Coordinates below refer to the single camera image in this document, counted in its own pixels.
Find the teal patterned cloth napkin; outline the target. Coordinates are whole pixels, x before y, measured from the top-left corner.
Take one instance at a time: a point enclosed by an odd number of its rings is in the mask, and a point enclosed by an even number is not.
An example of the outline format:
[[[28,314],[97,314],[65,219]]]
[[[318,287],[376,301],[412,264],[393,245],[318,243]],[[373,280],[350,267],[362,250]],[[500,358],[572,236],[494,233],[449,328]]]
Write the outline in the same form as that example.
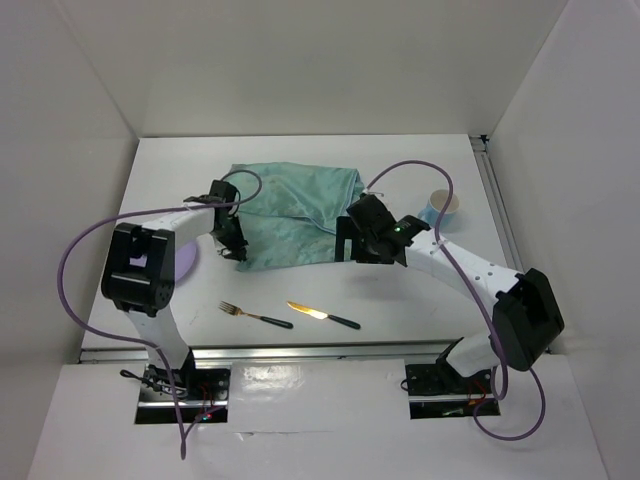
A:
[[[230,183],[243,199],[240,225],[248,242],[239,272],[259,272],[334,261],[337,218],[364,190],[352,168],[291,162],[234,164]]]

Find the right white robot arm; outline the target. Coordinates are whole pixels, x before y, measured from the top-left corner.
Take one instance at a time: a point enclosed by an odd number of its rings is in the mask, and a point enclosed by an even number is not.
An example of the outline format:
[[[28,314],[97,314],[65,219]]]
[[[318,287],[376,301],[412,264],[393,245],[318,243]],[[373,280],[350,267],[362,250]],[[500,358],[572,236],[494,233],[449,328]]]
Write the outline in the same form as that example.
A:
[[[486,332],[463,337],[440,355],[436,379],[460,391],[471,376],[493,367],[525,372],[564,329],[548,278],[493,264],[450,242],[423,220],[395,219],[375,196],[362,195],[336,221],[334,258],[400,264],[425,272],[475,301],[487,313]]]

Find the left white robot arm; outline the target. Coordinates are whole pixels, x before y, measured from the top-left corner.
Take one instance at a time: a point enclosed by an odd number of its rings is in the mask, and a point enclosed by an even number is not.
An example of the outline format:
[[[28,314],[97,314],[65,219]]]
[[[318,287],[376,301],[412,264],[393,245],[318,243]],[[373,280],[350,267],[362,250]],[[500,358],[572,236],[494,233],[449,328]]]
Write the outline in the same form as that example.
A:
[[[234,185],[215,180],[207,194],[186,199],[186,210],[144,224],[123,222],[112,234],[102,294],[152,344],[146,348],[152,378],[176,399],[193,394],[198,377],[170,308],[178,279],[176,252],[209,234],[224,258],[244,261],[248,242],[232,205],[239,198]]]

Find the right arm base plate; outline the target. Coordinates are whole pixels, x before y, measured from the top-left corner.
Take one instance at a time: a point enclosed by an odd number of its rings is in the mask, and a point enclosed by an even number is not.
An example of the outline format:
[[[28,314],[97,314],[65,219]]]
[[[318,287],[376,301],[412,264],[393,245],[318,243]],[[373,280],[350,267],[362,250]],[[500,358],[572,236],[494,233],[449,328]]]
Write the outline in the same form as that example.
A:
[[[490,371],[461,377],[433,364],[407,364],[400,388],[407,393],[412,420],[499,416],[490,387]]]

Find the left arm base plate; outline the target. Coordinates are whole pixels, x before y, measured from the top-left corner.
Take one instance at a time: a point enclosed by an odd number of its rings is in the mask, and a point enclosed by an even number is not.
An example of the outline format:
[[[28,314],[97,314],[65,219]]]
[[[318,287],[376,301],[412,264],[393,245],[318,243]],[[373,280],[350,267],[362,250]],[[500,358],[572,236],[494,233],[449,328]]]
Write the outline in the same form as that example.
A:
[[[137,425],[176,424],[177,417],[170,385],[146,367],[143,374],[121,370],[122,377],[139,382],[140,390],[136,408]],[[177,385],[177,398],[185,425],[226,423],[228,420],[228,395],[231,369],[206,368],[196,370],[189,386]]]

